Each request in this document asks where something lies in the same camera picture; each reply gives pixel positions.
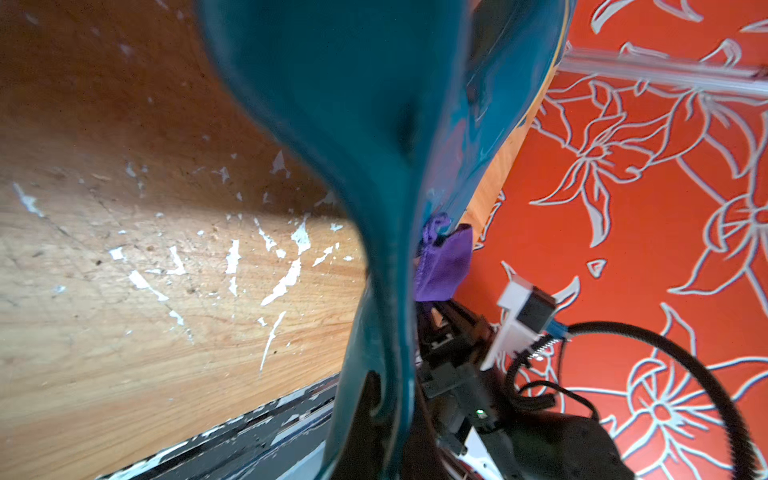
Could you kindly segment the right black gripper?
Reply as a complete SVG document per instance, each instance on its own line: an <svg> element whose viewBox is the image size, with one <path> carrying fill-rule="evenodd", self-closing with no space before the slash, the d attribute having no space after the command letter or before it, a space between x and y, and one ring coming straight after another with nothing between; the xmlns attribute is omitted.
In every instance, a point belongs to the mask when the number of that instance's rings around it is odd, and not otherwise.
<svg viewBox="0 0 768 480"><path fill-rule="evenodd" d="M416 305L418 375L439 446L485 477L634 478L596 412L555 413L553 398L504 385L507 354L529 352L546 333L565 337L556 298L513 276L499 306L494 327L454 300Z"/></svg>

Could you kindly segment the purple cloth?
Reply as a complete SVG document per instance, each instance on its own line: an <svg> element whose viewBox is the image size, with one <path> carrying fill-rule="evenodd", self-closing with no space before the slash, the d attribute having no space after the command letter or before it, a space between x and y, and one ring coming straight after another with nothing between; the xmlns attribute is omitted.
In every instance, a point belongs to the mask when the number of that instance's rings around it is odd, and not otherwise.
<svg viewBox="0 0 768 480"><path fill-rule="evenodd" d="M416 302L450 300L470 270L472 226L459 224L450 233L444 233L451 222L446 213L438 213L422 229L413 280Z"/></svg>

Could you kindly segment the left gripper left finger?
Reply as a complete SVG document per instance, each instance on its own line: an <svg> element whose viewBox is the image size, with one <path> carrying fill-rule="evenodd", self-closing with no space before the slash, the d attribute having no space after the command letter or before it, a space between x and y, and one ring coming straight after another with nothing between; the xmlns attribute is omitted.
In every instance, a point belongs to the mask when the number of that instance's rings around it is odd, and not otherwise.
<svg viewBox="0 0 768 480"><path fill-rule="evenodd" d="M344 478L382 479L388 423L379 417L383 403L382 380L369 371L344 445Z"/></svg>

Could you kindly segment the teal boot with yellow sole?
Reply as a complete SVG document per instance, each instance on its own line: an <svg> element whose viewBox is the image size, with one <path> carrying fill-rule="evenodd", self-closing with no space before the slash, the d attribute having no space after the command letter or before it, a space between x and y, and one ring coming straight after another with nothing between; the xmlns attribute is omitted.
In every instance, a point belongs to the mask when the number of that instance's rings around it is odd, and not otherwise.
<svg viewBox="0 0 768 480"><path fill-rule="evenodd" d="M202 1L201 29L249 116L333 190L368 278L318 477L344 478L369 371L402 479L415 396L413 280L422 229L457 222L562 55L571 1Z"/></svg>

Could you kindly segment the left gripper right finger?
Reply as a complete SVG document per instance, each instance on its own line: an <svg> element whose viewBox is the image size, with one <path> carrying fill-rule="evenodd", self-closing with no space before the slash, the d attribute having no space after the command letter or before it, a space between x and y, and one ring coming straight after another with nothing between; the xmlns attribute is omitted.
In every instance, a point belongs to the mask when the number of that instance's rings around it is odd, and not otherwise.
<svg viewBox="0 0 768 480"><path fill-rule="evenodd" d="M412 424L403 451L401 478L404 480L447 480L449 478L422 395L415 396Z"/></svg>

